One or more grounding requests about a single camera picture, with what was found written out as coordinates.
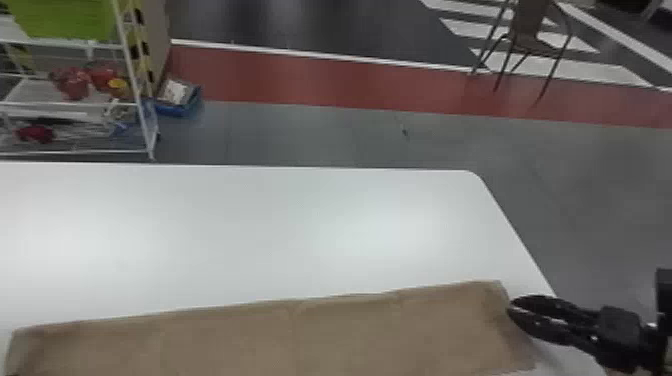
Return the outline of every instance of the red floor stripe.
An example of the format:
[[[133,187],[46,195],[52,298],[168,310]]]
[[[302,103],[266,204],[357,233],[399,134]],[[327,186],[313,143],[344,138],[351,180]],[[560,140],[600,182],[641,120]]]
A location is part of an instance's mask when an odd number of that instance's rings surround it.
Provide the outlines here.
[[[672,128],[672,94],[654,89],[543,79],[468,76],[418,68],[173,47],[172,75],[201,84],[206,99],[486,115]]]

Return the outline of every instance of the white shelf rack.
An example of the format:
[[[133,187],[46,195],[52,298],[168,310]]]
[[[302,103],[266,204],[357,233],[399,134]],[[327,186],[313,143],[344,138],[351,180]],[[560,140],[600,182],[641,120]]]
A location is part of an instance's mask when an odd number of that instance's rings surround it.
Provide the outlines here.
[[[0,72],[0,76],[19,80],[4,98],[0,98],[0,118],[5,125],[0,126],[0,155],[147,153],[149,159],[154,160],[154,147],[159,135],[158,117],[151,100],[142,97],[144,85],[148,82],[146,78],[141,78],[141,72],[136,71],[127,39],[133,31],[136,38],[141,34],[133,11],[134,1],[129,0],[123,10],[119,0],[109,1],[116,21],[114,32],[117,38],[113,40],[118,42],[31,38],[14,22],[13,17],[0,15],[0,44],[5,45],[5,50],[8,50],[9,45],[77,49],[83,50],[85,60],[91,61],[95,60],[96,51],[111,50],[111,56],[125,69],[124,78],[129,82],[132,93],[132,100],[119,101],[90,87],[89,96],[80,101],[71,101],[65,99],[53,83],[46,79],[48,72]],[[135,118],[139,124],[135,127],[137,129],[112,136],[107,115],[118,106],[136,111]],[[59,136],[59,128],[54,126],[56,137],[49,144],[18,140],[13,132],[15,119],[39,117],[65,119],[75,124],[68,126],[67,136],[66,132]],[[77,124],[81,124],[81,131],[76,128]]]

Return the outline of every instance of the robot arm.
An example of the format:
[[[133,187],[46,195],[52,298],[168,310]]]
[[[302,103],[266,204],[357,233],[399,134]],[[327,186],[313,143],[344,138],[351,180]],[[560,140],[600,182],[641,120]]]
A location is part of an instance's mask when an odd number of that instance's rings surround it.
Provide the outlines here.
[[[542,295],[512,300],[508,314],[530,336],[576,347],[604,367],[672,376],[672,270],[656,271],[656,299],[656,324],[642,324],[636,313],[621,308],[592,311]]]

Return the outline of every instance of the white floor line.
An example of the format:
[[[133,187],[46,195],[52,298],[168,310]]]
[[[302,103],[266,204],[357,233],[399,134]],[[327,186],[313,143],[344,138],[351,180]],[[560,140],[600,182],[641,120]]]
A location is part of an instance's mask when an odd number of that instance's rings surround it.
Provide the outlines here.
[[[444,25],[450,31],[457,35],[465,36],[465,37],[471,37],[471,38],[481,38],[485,39],[485,37],[488,36],[488,33],[490,32],[490,27],[491,25],[488,24],[481,24],[481,23],[475,23],[475,22],[466,22],[466,21],[458,21],[458,20],[449,20],[446,18],[442,18],[441,21],[443,22]],[[509,31],[509,28],[506,26],[500,26],[497,28],[497,31],[495,32],[494,39],[498,38],[500,35],[506,33]],[[544,41],[556,46],[556,47],[561,47],[562,44],[565,42],[565,39],[567,36],[559,33],[548,33],[548,32],[540,32],[539,33],[539,38],[543,39]],[[568,49],[570,50],[577,50],[577,51],[584,51],[584,52],[591,52],[591,53],[598,53],[599,51],[593,48],[591,45],[588,43],[584,42],[583,40],[574,37],[572,40],[569,42],[569,46],[567,46]]]
[[[493,7],[493,6],[488,6],[488,5],[480,5],[480,4],[471,4],[471,3],[466,3],[462,1],[455,1],[455,0],[421,0],[427,8],[430,9],[438,9],[438,10],[446,10],[450,12],[457,12],[457,13],[466,13],[466,14],[475,14],[478,16],[486,16],[486,17],[492,17],[493,22],[494,18],[497,17],[497,14],[499,14],[499,7]],[[513,11],[511,9],[507,9],[504,12],[504,15],[502,16],[503,19],[505,20],[512,20],[513,19]],[[555,26],[556,24],[549,20],[548,18],[544,18],[544,25],[548,26]]]
[[[505,52],[496,51],[487,61],[488,68],[498,71],[504,58]],[[510,70],[514,64],[522,57],[522,54],[511,54],[511,60],[507,70]],[[516,70],[516,74],[545,77],[551,70],[553,59],[545,57],[531,56]],[[651,87],[652,85],[636,74],[619,65],[589,63],[585,61],[576,61],[563,59],[558,66],[555,77],[578,81],[590,81],[599,83],[611,83],[641,87]]]
[[[559,4],[560,7],[562,7],[562,9],[573,18],[583,22],[584,24],[592,27],[593,29],[599,31],[600,33],[608,36],[609,38],[617,41],[618,43],[632,50],[636,54],[644,57],[650,62],[672,73],[672,59],[670,59],[669,57],[647,46],[646,44],[638,41],[637,39],[632,38],[631,36],[619,30],[616,30],[615,28],[598,20],[597,18],[582,11],[581,9],[575,7],[574,5],[567,3],[559,3]]]
[[[330,53],[322,53],[322,52],[299,51],[299,50],[270,48],[270,47],[243,46],[243,45],[238,45],[238,44],[206,42],[206,41],[191,40],[191,39],[172,39],[172,44],[175,45],[175,46],[184,46],[184,47],[220,49],[220,50],[229,50],[229,51],[258,52],[258,53],[271,54],[271,55],[306,57],[306,58],[321,59],[321,60],[338,60],[338,61],[348,61],[348,62],[354,62],[354,63],[392,65],[392,66],[407,67],[407,68],[422,68],[422,69],[445,70],[445,71],[456,71],[456,72],[471,72],[471,67],[470,66],[466,67],[466,66],[461,66],[461,65],[418,63],[418,62],[414,62],[414,61],[379,59],[379,58],[373,58],[373,57],[339,55],[339,54],[330,54]],[[487,72],[487,70],[480,69],[479,72]]]

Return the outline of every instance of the white table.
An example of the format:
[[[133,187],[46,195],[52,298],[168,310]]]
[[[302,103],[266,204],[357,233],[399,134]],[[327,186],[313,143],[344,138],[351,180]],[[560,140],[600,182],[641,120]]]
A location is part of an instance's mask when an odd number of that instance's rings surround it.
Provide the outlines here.
[[[2,349],[21,326],[255,300],[473,279],[552,294],[469,172],[0,163],[0,177]],[[539,350],[521,374],[603,375]]]

